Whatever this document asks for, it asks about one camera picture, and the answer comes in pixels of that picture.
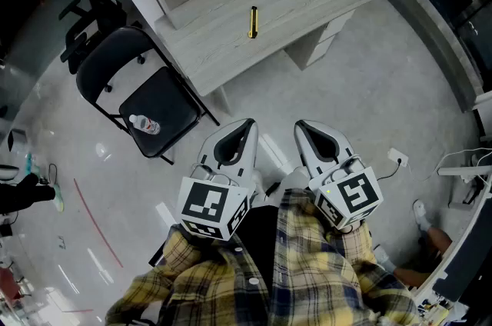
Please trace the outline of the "person's right forearm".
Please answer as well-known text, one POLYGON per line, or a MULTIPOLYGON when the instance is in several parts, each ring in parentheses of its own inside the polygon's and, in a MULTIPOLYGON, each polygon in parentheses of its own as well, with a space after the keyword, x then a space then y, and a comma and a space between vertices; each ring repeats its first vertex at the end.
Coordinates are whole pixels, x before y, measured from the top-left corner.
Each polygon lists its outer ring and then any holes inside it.
POLYGON ((362 300, 376 315, 378 326, 419 326, 417 306, 408 289, 377 263, 365 222, 347 234, 326 236, 354 270, 362 300))

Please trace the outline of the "black office chair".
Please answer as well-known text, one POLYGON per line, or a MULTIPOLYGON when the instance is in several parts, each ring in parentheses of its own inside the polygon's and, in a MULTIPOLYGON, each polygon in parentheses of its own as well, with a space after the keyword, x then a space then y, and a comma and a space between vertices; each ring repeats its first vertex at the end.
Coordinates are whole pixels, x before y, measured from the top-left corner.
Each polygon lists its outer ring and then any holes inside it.
POLYGON ((127 13, 118 0, 88 0, 91 8, 86 11, 79 6, 81 0, 73 0, 59 14, 62 20, 73 13, 77 22, 65 36, 65 50, 61 61, 75 75, 82 62, 111 32, 127 24, 127 13))

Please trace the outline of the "grey desk drawer unit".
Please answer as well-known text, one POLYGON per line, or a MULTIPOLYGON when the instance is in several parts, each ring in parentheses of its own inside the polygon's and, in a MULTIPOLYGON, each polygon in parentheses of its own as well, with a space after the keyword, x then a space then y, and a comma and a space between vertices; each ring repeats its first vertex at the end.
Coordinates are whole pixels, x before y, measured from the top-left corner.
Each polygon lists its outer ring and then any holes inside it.
POLYGON ((285 52, 300 70, 305 70, 326 55, 335 36, 342 30, 354 12, 355 10, 351 10, 306 34, 288 46, 285 52))

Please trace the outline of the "yellow utility knife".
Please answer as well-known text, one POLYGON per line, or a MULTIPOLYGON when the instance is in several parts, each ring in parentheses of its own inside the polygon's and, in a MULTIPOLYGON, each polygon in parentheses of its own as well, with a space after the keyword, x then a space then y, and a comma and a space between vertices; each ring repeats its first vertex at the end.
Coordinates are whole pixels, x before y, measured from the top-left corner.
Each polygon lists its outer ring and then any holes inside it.
POLYGON ((249 38, 256 38, 258 35, 258 8, 256 6, 251 7, 250 12, 250 29, 248 32, 249 38))

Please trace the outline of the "teal cloth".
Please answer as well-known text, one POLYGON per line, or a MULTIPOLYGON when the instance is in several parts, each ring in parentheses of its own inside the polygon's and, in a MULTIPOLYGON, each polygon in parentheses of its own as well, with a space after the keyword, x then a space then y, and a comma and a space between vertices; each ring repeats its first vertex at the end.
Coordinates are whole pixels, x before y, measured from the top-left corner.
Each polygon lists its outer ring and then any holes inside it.
POLYGON ((25 157, 25 173, 27 175, 36 175, 38 178, 40 177, 40 167, 37 165, 36 158, 31 152, 25 157))

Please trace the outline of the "clear plastic water bottle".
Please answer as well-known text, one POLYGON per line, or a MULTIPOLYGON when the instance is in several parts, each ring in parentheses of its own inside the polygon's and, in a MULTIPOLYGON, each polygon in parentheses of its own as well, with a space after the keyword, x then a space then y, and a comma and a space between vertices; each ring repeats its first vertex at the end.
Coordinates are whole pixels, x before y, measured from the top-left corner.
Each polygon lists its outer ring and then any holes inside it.
POLYGON ((149 135, 158 135, 161 130, 160 125, 156 121, 144 115, 130 115, 129 121, 135 129, 149 135))

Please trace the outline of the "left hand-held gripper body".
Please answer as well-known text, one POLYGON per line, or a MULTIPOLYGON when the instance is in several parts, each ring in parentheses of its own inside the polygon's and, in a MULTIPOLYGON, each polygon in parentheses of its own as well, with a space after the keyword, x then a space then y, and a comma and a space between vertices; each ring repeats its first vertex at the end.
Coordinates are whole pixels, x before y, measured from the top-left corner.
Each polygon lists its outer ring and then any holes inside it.
POLYGON ((196 164, 178 195, 178 220, 190 234, 227 241, 250 210, 254 184, 241 184, 196 164))

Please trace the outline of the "white power strip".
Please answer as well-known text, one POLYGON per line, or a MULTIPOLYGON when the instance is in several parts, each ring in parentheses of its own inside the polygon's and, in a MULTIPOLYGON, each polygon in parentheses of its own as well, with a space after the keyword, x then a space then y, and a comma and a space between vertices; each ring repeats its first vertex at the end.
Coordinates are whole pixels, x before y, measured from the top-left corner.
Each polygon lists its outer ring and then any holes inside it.
POLYGON ((408 156, 405 155, 404 153, 398 151, 396 148, 390 148, 390 150, 387 153, 387 157, 399 164, 402 167, 407 167, 408 164, 408 156))

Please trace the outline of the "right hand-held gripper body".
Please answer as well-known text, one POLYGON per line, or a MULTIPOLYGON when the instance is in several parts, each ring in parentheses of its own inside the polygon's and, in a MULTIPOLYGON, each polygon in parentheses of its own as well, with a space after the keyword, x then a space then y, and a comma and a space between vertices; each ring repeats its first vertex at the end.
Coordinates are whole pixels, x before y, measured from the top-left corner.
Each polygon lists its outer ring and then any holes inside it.
POLYGON ((365 219, 384 200, 373 169, 359 157, 312 178, 308 186, 315 195, 314 204, 338 230, 365 219))

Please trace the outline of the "black folding chair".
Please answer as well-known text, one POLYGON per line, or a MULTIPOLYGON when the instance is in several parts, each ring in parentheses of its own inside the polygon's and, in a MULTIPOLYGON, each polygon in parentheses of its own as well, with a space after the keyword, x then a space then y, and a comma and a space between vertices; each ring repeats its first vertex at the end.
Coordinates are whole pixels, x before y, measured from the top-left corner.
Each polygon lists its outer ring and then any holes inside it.
POLYGON ((197 126, 202 117, 208 116, 220 125, 151 36, 134 26, 120 27, 108 35, 82 62, 76 83, 81 96, 130 135, 144 157, 161 158, 170 165, 174 162, 165 152, 197 126), (124 66, 149 51, 156 52, 165 65, 123 101, 117 114, 108 113, 98 104, 101 93, 124 66), (159 134, 149 135, 135 129, 130 115, 144 115, 156 121, 161 127, 159 134))

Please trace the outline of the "person's torso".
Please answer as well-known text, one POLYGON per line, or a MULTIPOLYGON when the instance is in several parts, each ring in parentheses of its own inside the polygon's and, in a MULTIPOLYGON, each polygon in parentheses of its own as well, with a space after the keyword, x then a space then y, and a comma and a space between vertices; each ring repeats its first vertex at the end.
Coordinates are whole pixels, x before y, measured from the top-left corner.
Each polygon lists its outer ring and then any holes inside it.
POLYGON ((309 197, 283 200, 266 232, 228 243, 244 276, 241 324, 374 326, 357 276, 326 239, 332 231, 309 197))

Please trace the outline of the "person's left forearm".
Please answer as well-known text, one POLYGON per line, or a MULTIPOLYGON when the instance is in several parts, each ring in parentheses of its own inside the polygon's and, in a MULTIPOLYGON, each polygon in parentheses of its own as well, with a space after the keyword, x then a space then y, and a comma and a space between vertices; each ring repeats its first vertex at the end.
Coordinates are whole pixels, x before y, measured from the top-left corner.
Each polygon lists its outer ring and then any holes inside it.
POLYGON ((163 258, 134 278, 105 317, 105 326, 137 326, 151 304, 160 303, 157 326, 238 326, 244 276, 231 244, 192 237, 171 228, 163 258))

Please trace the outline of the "white office desk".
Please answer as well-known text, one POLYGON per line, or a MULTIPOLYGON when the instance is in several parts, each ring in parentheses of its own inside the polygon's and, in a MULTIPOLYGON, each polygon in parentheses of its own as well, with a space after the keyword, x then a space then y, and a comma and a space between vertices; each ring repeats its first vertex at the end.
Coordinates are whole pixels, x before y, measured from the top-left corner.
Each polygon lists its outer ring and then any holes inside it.
POLYGON ((492 251, 492 165, 437 166, 435 171, 440 176, 477 178, 484 186, 470 205, 458 205, 473 212, 468 226, 448 248, 430 277, 414 292, 421 315, 436 312, 442 301, 449 304, 458 301, 470 283, 478 279, 479 270, 492 251))

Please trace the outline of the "person's right leg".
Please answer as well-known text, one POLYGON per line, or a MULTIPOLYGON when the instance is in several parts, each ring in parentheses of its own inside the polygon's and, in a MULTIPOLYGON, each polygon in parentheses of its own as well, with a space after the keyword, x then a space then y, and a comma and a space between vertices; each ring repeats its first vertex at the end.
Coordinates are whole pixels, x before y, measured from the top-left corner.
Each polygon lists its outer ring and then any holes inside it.
POLYGON ((313 193, 308 186, 310 180, 311 176, 304 166, 295 168, 281 182, 281 187, 283 188, 281 200, 283 201, 292 197, 311 198, 313 193))

